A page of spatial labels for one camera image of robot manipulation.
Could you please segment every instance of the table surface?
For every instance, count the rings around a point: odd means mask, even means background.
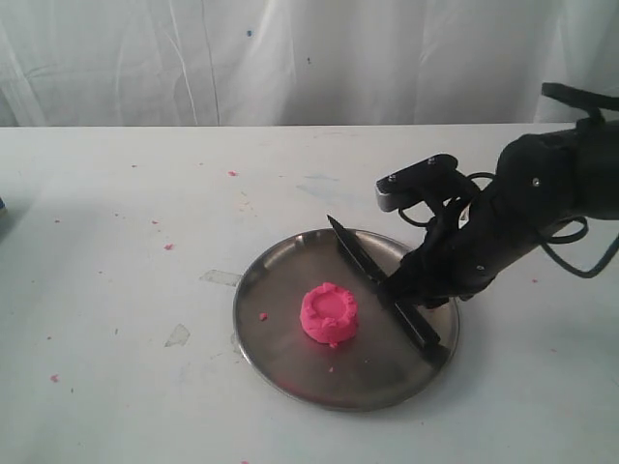
[[[374,413],[284,396],[233,337],[235,275],[267,247],[326,214],[414,246],[377,179],[441,152],[493,171],[561,127],[0,130],[2,462],[616,462],[617,261],[518,261],[460,305],[440,380]],[[616,227],[560,252],[590,267]]]

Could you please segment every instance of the play dough crumb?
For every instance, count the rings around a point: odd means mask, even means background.
[[[336,348],[357,333],[357,302],[345,288],[325,282],[303,298],[300,319],[307,335]]]

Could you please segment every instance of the white backdrop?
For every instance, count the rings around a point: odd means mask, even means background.
[[[618,0],[0,0],[0,125],[566,121]]]

